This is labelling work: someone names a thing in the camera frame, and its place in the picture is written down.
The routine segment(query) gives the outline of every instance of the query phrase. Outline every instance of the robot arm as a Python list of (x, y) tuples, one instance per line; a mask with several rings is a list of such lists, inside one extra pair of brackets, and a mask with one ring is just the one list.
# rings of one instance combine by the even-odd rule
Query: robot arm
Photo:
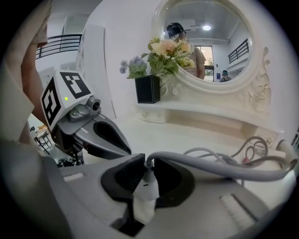
[(119, 128), (101, 114), (100, 100), (76, 71), (55, 71), (41, 97), (55, 142), (83, 163), (82, 149), (105, 159), (131, 154)]

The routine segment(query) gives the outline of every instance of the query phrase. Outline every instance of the window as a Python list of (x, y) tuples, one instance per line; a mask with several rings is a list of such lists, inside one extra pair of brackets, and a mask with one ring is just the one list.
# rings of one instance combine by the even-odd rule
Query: window
[(205, 61), (205, 80), (206, 81), (214, 81), (214, 59), (213, 59), (213, 51), (212, 47), (202, 47), (197, 46), (198, 49), (204, 54), (206, 61)]

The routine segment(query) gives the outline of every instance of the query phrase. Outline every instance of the black railing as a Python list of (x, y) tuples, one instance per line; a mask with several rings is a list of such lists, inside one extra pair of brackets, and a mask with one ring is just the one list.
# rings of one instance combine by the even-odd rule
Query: black railing
[(82, 34), (57, 35), (48, 38), (48, 43), (36, 50), (36, 59), (60, 52), (78, 50)]
[(239, 59), (241, 56), (249, 52), (248, 39), (243, 41), (232, 53), (228, 55), (229, 63)]

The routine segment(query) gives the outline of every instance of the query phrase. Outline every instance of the round mirror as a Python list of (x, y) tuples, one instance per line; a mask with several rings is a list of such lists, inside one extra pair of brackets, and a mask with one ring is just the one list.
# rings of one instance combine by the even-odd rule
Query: round mirror
[(194, 45), (194, 67), (184, 69), (207, 82), (226, 83), (247, 67), (251, 39), (241, 17), (215, 0), (183, 0), (169, 6), (163, 26), (165, 39), (179, 34)]

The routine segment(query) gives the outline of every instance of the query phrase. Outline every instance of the person's arm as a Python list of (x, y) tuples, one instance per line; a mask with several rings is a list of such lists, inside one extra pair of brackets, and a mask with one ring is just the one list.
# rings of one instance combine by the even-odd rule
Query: person's arm
[(37, 44), (29, 45), (21, 65), (23, 91), (34, 105), (32, 114), (47, 125), (40, 101), (43, 85), (36, 70), (36, 49)]
[(205, 64), (204, 63), (200, 63), (200, 64), (198, 64), (197, 65), (197, 68), (198, 68), (198, 70), (199, 70), (199, 72), (198, 72), (198, 78), (199, 79), (204, 79), (205, 78)]
[(201, 50), (197, 47), (195, 48), (195, 56), (196, 56), (196, 64), (197, 64), (197, 74), (199, 79), (204, 79), (206, 75), (205, 70), (205, 61), (206, 58), (204, 54), (202, 54)]

